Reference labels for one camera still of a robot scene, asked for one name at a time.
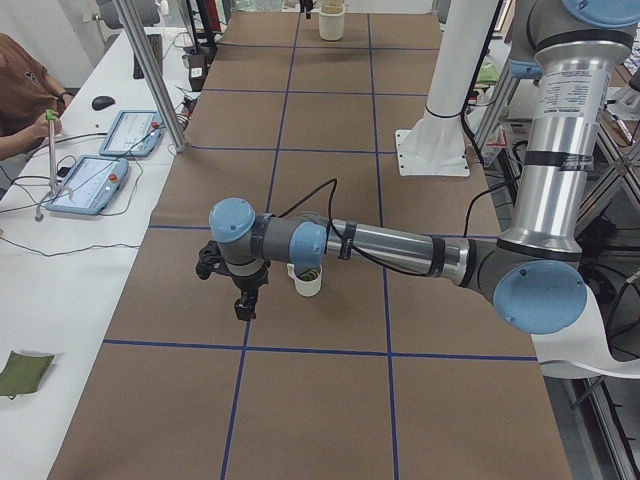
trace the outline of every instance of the white desk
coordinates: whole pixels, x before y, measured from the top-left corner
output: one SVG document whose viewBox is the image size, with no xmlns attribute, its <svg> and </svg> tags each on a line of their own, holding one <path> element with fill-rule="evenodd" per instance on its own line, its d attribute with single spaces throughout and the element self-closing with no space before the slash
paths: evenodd
<svg viewBox="0 0 640 480">
<path fill-rule="evenodd" d="M 171 45 L 180 29 L 167 28 L 163 45 L 164 79 L 172 102 L 178 105 L 189 88 L 182 50 Z M 176 42 L 182 43 L 182 37 Z M 123 109 L 155 109 L 144 80 L 133 80 L 131 47 L 125 35 L 113 44 L 69 109 L 62 116 L 59 138 L 106 132 Z M 91 109 L 98 95 L 109 95 L 116 104 L 100 112 Z M 60 144 L 57 157 L 96 154 L 103 137 Z M 167 132 L 151 156 L 140 161 L 144 168 L 129 211 L 116 217 L 71 218 L 43 210 L 42 223 L 34 221 L 35 207 L 0 213 L 5 238 L 47 253 L 68 251 L 93 244 L 139 245 L 173 161 Z M 37 154 L 22 175 L 49 174 L 48 150 Z M 105 213 L 122 211 L 139 173 L 130 164 L 126 185 Z M 26 183 L 47 183 L 24 180 Z M 40 200 L 47 188 L 31 187 Z M 12 187 L 0 210 L 32 203 L 18 187 Z M 136 257 L 137 250 L 110 248 L 54 258 L 28 253 L 0 242 L 0 368 L 11 350 L 53 353 L 52 368 L 34 395 L 0 398 L 0 478 L 45 479 L 62 445 L 104 333 Z"/>
</svg>

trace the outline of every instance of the metal pole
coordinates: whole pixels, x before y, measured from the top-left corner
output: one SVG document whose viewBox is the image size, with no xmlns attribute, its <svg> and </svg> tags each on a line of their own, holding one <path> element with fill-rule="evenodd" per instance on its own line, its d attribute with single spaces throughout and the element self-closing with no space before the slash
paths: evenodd
<svg viewBox="0 0 640 480">
<path fill-rule="evenodd" d="M 132 0 L 113 0 L 113 4 L 120 17 L 120 23 L 122 23 L 124 31 L 127 32 L 133 53 L 140 62 L 144 78 L 147 81 L 149 90 L 151 90 L 151 95 L 153 95 L 153 100 L 158 107 L 158 111 L 162 116 L 164 126 L 169 131 L 169 135 L 171 135 L 171 140 L 176 147 L 176 152 L 182 152 L 187 145 L 187 140 L 176 118 L 171 97 L 169 97 L 169 92 L 167 92 L 167 87 L 162 79 L 160 68 L 153 56 L 151 46 L 147 41 L 147 36 L 144 32 L 138 11 L 133 5 Z"/>
<path fill-rule="evenodd" d="M 478 147 L 481 149 L 485 146 L 489 136 L 498 126 L 504 107 L 511 103 L 513 95 L 516 93 L 516 89 L 519 84 L 520 80 L 511 76 L 511 69 L 509 68 L 509 62 L 507 61 L 502 69 L 498 84 L 496 85 L 493 93 L 492 101 L 495 103 L 486 107 L 486 111 L 484 112 L 482 120 L 480 121 L 480 126 L 478 127 L 478 133 L 476 133 L 476 142 Z"/>
</svg>

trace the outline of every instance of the silver arm tube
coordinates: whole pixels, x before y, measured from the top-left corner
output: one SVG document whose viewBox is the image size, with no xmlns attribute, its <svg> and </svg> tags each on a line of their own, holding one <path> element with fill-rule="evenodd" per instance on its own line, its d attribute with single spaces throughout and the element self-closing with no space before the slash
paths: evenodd
<svg viewBox="0 0 640 480">
<path fill-rule="evenodd" d="M 340 235 L 344 235 L 346 222 L 334 220 L 333 223 Z M 444 243 L 444 265 L 440 276 L 460 285 L 467 270 L 469 240 L 440 237 L 439 241 Z M 387 265 L 423 275 L 428 275 L 432 270 L 433 237 L 371 225 L 358 225 L 353 243 L 358 249 Z M 339 253 L 341 248 L 342 241 L 331 231 L 327 240 L 327 252 Z M 356 251 L 353 251 L 353 255 L 360 257 Z"/>
</svg>

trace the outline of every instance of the white cup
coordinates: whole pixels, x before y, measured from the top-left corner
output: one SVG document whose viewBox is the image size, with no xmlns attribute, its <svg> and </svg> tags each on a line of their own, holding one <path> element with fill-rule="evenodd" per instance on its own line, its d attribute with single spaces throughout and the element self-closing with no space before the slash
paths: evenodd
<svg viewBox="0 0 640 480">
<path fill-rule="evenodd" d="M 335 42 L 344 34 L 344 3 L 341 6 L 322 5 L 318 14 L 320 38 Z"/>
<path fill-rule="evenodd" d="M 322 283 L 322 266 L 318 267 L 318 276 L 313 280 L 302 280 L 298 278 L 294 271 L 295 267 L 292 263 L 287 263 L 287 275 L 293 279 L 293 284 L 298 292 L 303 297 L 313 297 L 320 291 L 320 285 Z"/>
</svg>

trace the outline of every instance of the person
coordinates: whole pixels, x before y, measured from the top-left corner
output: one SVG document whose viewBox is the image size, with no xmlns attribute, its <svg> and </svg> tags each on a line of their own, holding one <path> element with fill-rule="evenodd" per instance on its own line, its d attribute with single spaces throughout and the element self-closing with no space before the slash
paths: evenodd
<svg viewBox="0 0 640 480">
<path fill-rule="evenodd" d="M 49 136 L 46 109 L 61 115 L 72 100 L 45 67 L 0 33 L 0 160 L 38 147 Z M 57 120 L 56 133 L 61 129 Z"/>
</svg>

